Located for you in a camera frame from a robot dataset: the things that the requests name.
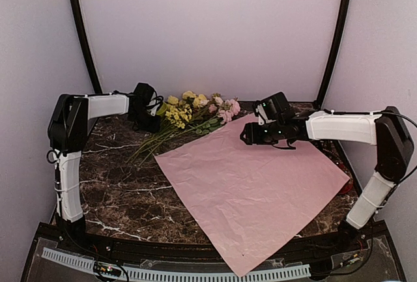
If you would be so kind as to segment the small yellow flower bunch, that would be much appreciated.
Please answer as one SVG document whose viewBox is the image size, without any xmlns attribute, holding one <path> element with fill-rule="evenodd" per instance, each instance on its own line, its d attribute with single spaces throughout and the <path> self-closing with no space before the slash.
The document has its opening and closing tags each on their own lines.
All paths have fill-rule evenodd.
<svg viewBox="0 0 417 282">
<path fill-rule="evenodd" d="M 192 121 L 193 110 L 189 104 L 183 106 L 167 105 L 162 115 L 160 130 L 144 140 L 139 148 L 127 159 L 127 163 L 134 162 L 141 154 L 146 154 L 145 160 L 156 151 L 162 143 L 186 129 Z"/>
</svg>

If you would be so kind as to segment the pink carnation stem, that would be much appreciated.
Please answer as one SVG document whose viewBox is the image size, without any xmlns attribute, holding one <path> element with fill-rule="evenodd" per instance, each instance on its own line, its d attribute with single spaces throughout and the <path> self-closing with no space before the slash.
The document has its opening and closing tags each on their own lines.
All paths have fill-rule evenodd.
<svg viewBox="0 0 417 282">
<path fill-rule="evenodd" d="M 185 130 L 194 132 L 197 135 L 207 135 L 231 122 L 233 118 L 240 113 L 240 104 L 236 98 L 227 100 L 223 99 L 223 101 L 224 104 L 214 117 L 210 118 L 209 120 L 203 120 L 200 122 L 191 121 L 186 126 Z"/>
</svg>

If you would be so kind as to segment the pink purple wrapping paper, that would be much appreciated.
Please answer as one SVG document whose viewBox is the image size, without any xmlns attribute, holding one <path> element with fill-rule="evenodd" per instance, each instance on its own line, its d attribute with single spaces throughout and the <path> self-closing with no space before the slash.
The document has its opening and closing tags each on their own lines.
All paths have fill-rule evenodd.
<svg viewBox="0 0 417 282">
<path fill-rule="evenodd" d="M 246 145 L 247 115 L 156 157 L 176 194 L 239 277 L 281 249 L 347 183 L 311 143 Z"/>
</svg>

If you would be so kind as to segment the pale yellow flower stem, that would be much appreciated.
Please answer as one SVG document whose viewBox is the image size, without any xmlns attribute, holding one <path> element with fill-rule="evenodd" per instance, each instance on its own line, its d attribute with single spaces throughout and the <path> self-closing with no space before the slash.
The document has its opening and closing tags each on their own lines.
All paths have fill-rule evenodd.
<svg viewBox="0 0 417 282">
<path fill-rule="evenodd" d="M 209 103 L 209 99 L 204 94 L 196 94 L 193 91 L 185 91 L 180 97 L 170 95 L 166 102 L 174 107 L 191 107 L 192 109 L 200 109 Z"/>
</svg>

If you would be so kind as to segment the pink rose stem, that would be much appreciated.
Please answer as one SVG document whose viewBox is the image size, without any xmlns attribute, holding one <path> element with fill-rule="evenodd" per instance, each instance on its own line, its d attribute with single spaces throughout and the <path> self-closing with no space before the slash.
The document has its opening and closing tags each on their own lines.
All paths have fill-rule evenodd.
<svg viewBox="0 0 417 282">
<path fill-rule="evenodd" d="M 197 95 L 192 102 L 192 121 L 200 122 L 214 117 L 224 104 L 220 94 L 215 93 L 210 98 L 204 94 Z"/>
</svg>

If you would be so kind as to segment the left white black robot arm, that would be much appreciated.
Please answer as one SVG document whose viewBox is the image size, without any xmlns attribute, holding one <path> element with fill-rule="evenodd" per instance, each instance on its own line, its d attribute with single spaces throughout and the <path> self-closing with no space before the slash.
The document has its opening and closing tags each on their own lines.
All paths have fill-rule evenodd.
<svg viewBox="0 0 417 282">
<path fill-rule="evenodd" d="M 82 151 L 92 131 L 93 121 L 101 117 L 126 115 L 134 129 L 156 133 L 162 123 L 157 115 L 164 97 L 147 83 L 138 83 L 133 92 L 107 94 L 62 94 L 48 125 L 50 150 L 47 161 L 55 166 L 57 224 L 70 230 L 66 242 L 78 253 L 87 253 L 92 240 L 85 230 L 85 216 L 79 191 L 79 166 Z"/>
</svg>

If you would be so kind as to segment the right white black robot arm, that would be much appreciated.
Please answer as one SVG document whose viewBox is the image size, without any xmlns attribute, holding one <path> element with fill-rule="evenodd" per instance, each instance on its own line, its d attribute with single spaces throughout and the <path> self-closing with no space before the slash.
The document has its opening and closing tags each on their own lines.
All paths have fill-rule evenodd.
<svg viewBox="0 0 417 282">
<path fill-rule="evenodd" d="M 245 124 L 240 140 L 246 145 L 277 147 L 285 141 L 285 150 L 293 150 L 296 141 L 352 141 L 377 148 L 377 164 L 369 182 L 345 218 L 344 227 L 333 236 L 333 247 L 346 252 L 358 240 L 361 229 L 384 207 L 397 187 L 416 170 L 409 169 L 414 141 L 406 126 L 416 125 L 394 106 L 382 111 L 346 112 L 311 110 L 297 113 L 282 93 L 256 101 L 257 121 Z"/>
</svg>

